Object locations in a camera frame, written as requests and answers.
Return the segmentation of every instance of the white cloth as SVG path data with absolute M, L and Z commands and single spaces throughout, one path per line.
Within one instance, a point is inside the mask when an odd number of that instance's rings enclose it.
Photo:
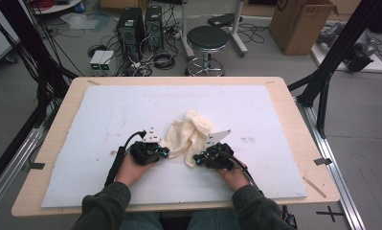
M 208 134 L 213 133 L 213 125 L 194 110 L 188 110 L 183 120 L 175 120 L 160 145 L 169 148 L 169 158 L 185 154 L 185 163 L 193 168 L 195 154 L 205 150 Z

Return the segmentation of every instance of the stool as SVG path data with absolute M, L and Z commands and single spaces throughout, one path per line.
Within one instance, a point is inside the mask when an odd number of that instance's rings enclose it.
M 212 58 L 211 53 L 218 52 L 226 47 L 229 38 L 223 30 L 212 26 L 201 26 L 191 29 L 187 35 L 190 47 L 195 51 L 201 51 L 203 57 L 196 57 L 188 63 L 186 75 L 197 76 L 224 76 L 223 65 Z

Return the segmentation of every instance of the green jacket sleeve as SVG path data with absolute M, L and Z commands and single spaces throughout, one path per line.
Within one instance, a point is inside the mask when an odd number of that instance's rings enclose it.
M 119 182 L 96 195 L 87 195 L 82 201 L 82 215 L 72 229 L 119 229 L 130 199 L 127 186 Z
M 278 204 L 274 200 L 265 197 L 252 185 L 246 185 L 233 194 L 233 205 L 242 229 L 294 229 L 281 218 L 281 210 Z

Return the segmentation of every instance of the hand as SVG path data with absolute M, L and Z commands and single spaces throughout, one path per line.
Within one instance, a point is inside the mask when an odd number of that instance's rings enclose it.
M 141 178 L 141 176 L 148 171 L 154 164 L 148 165 L 138 165 L 133 156 L 128 153 L 124 159 L 122 164 L 120 165 L 119 171 L 117 172 L 115 181 L 122 182 L 127 187 L 134 184 L 137 180 Z
M 216 170 L 216 171 L 224 179 L 227 186 L 234 192 L 239 190 L 241 187 L 244 187 L 250 184 L 250 180 L 247 178 L 247 176 L 244 174 L 242 169 L 239 167 L 234 167 L 230 171 L 226 171 L 226 170 Z

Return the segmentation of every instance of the floor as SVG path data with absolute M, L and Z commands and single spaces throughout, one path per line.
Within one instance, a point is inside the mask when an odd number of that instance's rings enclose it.
M 56 15 L 47 18 L 49 25 L 57 31 L 56 41 L 85 76 L 92 76 L 88 48 L 111 35 L 115 27 L 109 17 L 97 15 L 97 18 L 101 21 L 97 29 L 79 31 L 68 30 Z M 190 28 L 207 25 L 207 18 L 209 16 L 190 19 Z M 269 22 L 268 18 L 249 17 L 243 21 L 262 27 Z M 245 43 L 249 50 L 245 57 L 240 57 L 234 43 L 214 55 L 225 66 L 226 76 L 279 76 L 290 84 L 317 68 L 311 55 L 284 56 L 267 30 L 257 34 L 261 37 L 255 35 L 256 42 Z M 382 34 L 375 36 L 382 41 Z M 249 40 L 246 35 L 240 37 L 243 41 Z M 179 53 L 175 67 L 154 70 L 152 76 L 184 76 L 185 51 L 179 41 L 176 46 Z M 64 55 L 61 59 L 64 66 L 77 72 Z M 0 156 L 33 112 L 35 89 L 36 84 L 21 61 L 0 63 Z M 302 91 L 302 88 L 297 89 L 292 95 L 298 96 Z M 382 230 L 382 74 L 334 73 L 327 104 L 326 138 L 365 227 Z M 15 218 L 11 215 L 12 204 L 26 176 L 26 172 L 20 172 L 0 202 L 0 229 L 69 229 L 77 215 L 43 218 Z M 295 214 L 299 229 L 349 229 L 345 217 L 340 215 L 343 211 L 339 203 L 290 205 L 288 210 Z M 329 210 L 334 215 L 319 213 Z

